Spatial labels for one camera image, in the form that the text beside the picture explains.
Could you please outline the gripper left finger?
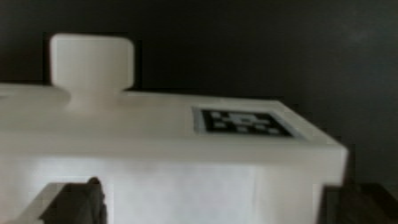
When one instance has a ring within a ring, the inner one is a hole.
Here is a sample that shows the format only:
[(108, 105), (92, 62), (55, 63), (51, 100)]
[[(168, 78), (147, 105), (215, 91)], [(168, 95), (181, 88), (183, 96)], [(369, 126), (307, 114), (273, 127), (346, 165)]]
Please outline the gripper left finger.
[(104, 193), (96, 177), (67, 183), (39, 216), (44, 224), (108, 224)]

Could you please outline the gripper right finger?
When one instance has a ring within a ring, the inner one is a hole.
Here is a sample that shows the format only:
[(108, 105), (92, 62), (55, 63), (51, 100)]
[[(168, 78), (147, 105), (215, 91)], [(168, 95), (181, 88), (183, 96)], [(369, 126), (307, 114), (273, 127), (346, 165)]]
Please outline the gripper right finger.
[(327, 187), (318, 224), (398, 224), (398, 184)]

